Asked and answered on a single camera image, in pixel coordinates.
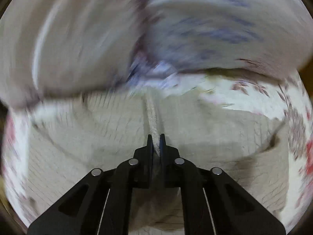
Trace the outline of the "beige ribbed knit garment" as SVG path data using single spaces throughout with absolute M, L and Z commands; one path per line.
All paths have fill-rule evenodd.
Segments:
M 223 169 L 274 216 L 286 204 L 289 126 L 211 104 L 194 90 L 95 93 L 48 103 L 31 121 L 26 191 L 37 215 L 91 169 L 117 167 L 152 136 L 152 187 L 134 191 L 130 234 L 182 234 L 180 190 L 161 184 L 161 134 L 196 166 Z

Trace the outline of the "pale pink floral pillow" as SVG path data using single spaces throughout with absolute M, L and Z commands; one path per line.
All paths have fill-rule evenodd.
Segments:
M 244 69 L 283 79 L 312 56 L 302 0 L 12 0 L 1 17 L 1 101 Z

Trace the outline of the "floral white bed sheet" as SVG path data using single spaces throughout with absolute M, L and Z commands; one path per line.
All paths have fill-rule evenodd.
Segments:
M 276 216 L 290 232 L 305 213 L 312 199 L 312 106 L 297 74 L 277 83 L 259 76 L 185 75 L 171 87 L 108 90 L 80 94 L 66 99 L 47 100 L 32 109 L 8 113 L 2 148 L 5 196 L 23 225 L 29 226 L 39 215 L 31 206 L 26 191 L 31 119 L 48 103 L 70 101 L 95 93 L 126 93 L 133 96 L 149 89 L 164 97 L 179 96 L 191 90 L 222 108 L 249 111 L 288 126 L 289 187 L 285 207 Z

